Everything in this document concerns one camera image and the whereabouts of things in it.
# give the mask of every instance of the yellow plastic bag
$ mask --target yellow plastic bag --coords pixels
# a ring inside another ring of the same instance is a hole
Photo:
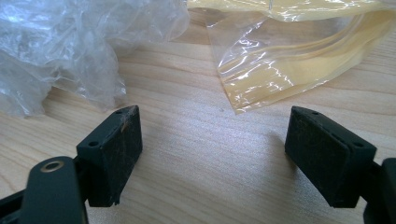
[[[341,75],[396,23],[390,4],[370,0],[190,0],[188,6],[220,9],[207,11],[207,29],[236,113]]]

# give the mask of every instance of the screw hole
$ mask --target screw hole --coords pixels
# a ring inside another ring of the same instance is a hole
[[[355,145],[355,147],[363,147],[362,143],[353,143],[353,145]]]
[[[43,167],[41,167],[41,172],[43,173],[50,173],[56,170],[61,169],[61,167],[64,166],[64,163],[62,161],[51,161],[47,164],[45,164]]]
[[[99,145],[98,142],[90,142],[90,143],[88,144],[88,146],[90,146],[90,147],[96,147],[97,145]]]

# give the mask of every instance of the clear plastic bag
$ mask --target clear plastic bag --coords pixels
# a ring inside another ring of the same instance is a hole
[[[52,86],[113,108],[125,95],[117,56],[177,37],[189,21],[183,0],[1,1],[0,110],[41,114]]]
[[[320,10],[330,11],[321,14],[314,10],[318,1],[310,1],[312,5],[300,10],[303,1],[268,1],[272,11],[256,12],[244,12],[238,4],[246,5],[246,10],[268,4],[254,0],[224,0],[223,5],[211,0],[192,2],[208,7],[217,4],[212,7],[226,11],[207,9],[206,22],[219,75],[236,113],[269,105],[341,75],[360,63],[396,22],[396,12],[379,10],[386,5],[377,1],[353,1],[355,5],[320,1],[345,6],[341,11],[322,6]],[[278,11],[274,11],[276,3],[283,6]]]

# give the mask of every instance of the wood grain surface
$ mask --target wood grain surface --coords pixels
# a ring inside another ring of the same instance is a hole
[[[139,105],[143,153],[119,205],[88,208],[91,223],[363,223],[330,208],[288,159],[290,108],[317,110],[396,157],[396,33],[364,62],[311,91],[236,116],[216,73],[205,20],[191,11],[182,37],[120,59],[128,105]],[[24,189],[29,170],[76,145],[110,113],[53,89],[46,116],[0,114],[0,198]]]

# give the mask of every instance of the plastic wrap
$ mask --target plastic wrap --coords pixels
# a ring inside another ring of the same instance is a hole
[[[117,55],[177,37],[188,24],[183,0],[3,0],[0,110],[41,114],[52,86],[113,108],[125,95]]]
[[[378,1],[274,0],[272,10],[267,8],[270,1],[192,0],[189,6],[193,3],[225,10],[208,9],[206,21],[219,75],[236,113],[341,75],[396,23],[396,12],[379,10],[387,5]],[[262,10],[250,11],[257,6]]]

